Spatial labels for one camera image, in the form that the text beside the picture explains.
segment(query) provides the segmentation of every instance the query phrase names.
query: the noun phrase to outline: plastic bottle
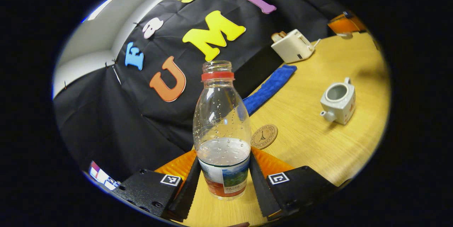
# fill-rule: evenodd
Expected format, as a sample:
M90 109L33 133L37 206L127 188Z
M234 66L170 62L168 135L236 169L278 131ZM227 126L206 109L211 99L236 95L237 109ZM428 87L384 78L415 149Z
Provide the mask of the plastic bottle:
M203 64L204 89L194 113L194 146L211 194L232 200L244 194L251 148L249 115L234 89L231 62Z

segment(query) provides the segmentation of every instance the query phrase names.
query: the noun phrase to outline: round coaster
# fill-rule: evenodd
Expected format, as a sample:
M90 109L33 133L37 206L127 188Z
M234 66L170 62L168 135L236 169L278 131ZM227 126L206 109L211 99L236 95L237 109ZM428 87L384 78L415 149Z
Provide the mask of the round coaster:
M273 124L260 127L252 136L252 146L258 149L268 147L277 137L278 129Z

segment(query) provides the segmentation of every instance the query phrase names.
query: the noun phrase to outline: black fabric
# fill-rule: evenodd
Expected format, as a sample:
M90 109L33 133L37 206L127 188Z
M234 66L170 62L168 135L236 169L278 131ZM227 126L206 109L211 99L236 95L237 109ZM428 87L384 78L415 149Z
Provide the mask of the black fabric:
M219 10L246 31L214 60L231 61L234 85L242 98L256 89L283 61L273 51L270 35L298 29L308 40L331 34L327 22L344 11L333 0L264 0L277 7L264 14L248 0L163 0L152 8L128 36L112 68L100 69L73 82L55 98L63 139L74 158L87 168L92 159L114 179L124 180L140 168L155 169L191 149L194 109L203 89L200 82L204 54L183 43L191 29L208 30L205 17ZM143 26L154 17L164 21L150 38ZM144 53L143 69L125 66L129 42ZM163 101L149 82L157 72L169 88L176 80L162 64L174 56L186 76L183 93Z

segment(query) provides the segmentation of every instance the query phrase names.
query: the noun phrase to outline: blue towel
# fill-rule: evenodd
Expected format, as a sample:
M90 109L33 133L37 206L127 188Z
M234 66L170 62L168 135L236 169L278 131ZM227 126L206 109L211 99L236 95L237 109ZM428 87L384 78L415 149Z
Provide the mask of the blue towel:
M251 116L263 103L285 85L289 77L296 71L296 66L283 65L270 75L270 78L256 91L256 93L245 98L247 112Z

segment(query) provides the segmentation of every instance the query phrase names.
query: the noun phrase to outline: wooden table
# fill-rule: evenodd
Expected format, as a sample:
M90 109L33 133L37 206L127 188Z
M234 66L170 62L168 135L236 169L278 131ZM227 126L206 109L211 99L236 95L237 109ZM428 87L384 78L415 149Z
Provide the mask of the wooden table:
M290 65L297 66L293 76L250 117L252 133L275 124L278 136L265 152L293 167L310 166L334 185L341 185L367 163L385 130L391 93L385 61L372 37L356 32L350 39L322 39L309 59ZM322 93L347 76L356 88L355 112L346 125L327 122L319 115ZM212 197L200 174L183 225L226 227L242 222L251 226L267 222L250 173L244 195L233 201Z

